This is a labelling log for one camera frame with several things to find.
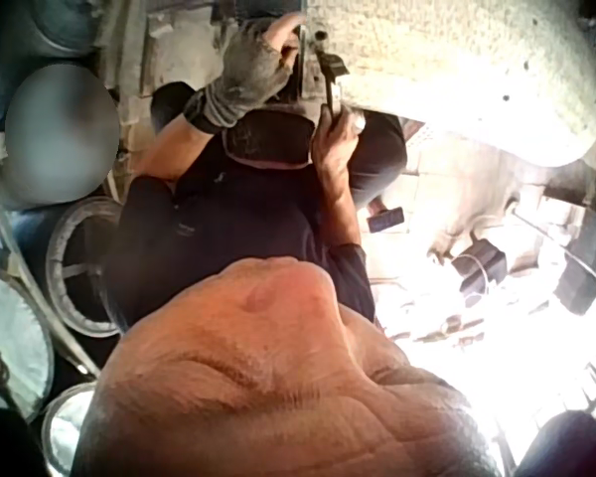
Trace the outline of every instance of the wrinkled skin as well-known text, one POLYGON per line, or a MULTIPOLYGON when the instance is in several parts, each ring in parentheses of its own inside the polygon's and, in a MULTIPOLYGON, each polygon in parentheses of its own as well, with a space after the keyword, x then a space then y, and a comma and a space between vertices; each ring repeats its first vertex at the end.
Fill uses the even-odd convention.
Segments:
POLYGON ((239 261, 141 321, 106 365, 74 475, 496 475, 467 403, 412 368, 329 275, 239 261))

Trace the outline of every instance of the bare arm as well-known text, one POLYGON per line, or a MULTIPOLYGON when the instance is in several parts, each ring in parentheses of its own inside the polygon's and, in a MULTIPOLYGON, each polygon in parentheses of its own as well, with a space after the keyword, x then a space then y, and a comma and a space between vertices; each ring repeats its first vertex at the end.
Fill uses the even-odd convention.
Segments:
POLYGON ((329 109, 323 106, 312 142, 312 160, 324 192, 321 233, 331 246, 362 243, 356 205, 349 187, 347 168, 358 146, 355 116, 346 108, 332 128, 329 109))
POLYGON ((213 137, 177 116, 157 135, 145 152, 134 174, 176 182, 199 158, 213 137))
MULTIPOLYGON (((304 22, 304 15, 292 13, 276 21, 259 19, 246 25, 229 42, 223 74, 204 88, 205 102, 194 103, 200 99, 195 95, 186 107, 197 112, 194 107, 198 105, 216 127, 234 127, 287 84, 298 54, 299 41, 293 32, 304 22)), ((175 182, 199 158, 213 136, 191 125, 186 117, 179 115, 159 133, 136 176, 175 182)))

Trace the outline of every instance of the glove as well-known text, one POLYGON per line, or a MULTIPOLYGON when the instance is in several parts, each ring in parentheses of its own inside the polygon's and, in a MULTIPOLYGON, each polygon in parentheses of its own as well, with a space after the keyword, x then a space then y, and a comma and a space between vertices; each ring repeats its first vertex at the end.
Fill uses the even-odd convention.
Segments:
POLYGON ((223 74, 205 89, 203 113, 209 122, 234 127, 287 85, 298 55, 293 31, 304 21, 295 13, 276 21, 260 19, 234 35, 223 57, 223 74))

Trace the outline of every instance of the black object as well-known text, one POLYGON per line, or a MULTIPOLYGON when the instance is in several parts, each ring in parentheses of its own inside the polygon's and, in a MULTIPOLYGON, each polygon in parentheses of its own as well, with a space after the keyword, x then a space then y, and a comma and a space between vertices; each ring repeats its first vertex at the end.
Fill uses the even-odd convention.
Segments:
MULTIPOLYGON (((580 236, 569 251, 596 271, 596 214, 588 210, 580 236)), ((571 313, 583 316, 596 299, 596 278, 574 260, 568 260, 554 294, 571 313)))
POLYGON ((223 144, 229 156, 236 160, 298 168, 309 162, 314 129, 314 123, 305 117, 261 109, 246 114, 226 131, 223 144))
POLYGON ((26 420, 11 409, 0 409, 0 475, 49 476, 26 420))
POLYGON ((369 231, 372 234, 383 232, 391 227, 398 226, 404 223, 404 210, 402 207, 397 209, 391 209, 388 211, 382 211, 367 219, 369 224, 369 231))
POLYGON ((553 417, 527 450, 515 477, 596 477, 596 419, 580 410, 553 417))
POLYGON ((459 291, 468 299, 468 307, 481 299, 490 284, 501 283, 508 276, 506 254, 486 239, 475 242, 452 261, 452 265, 463 277, 459 291))

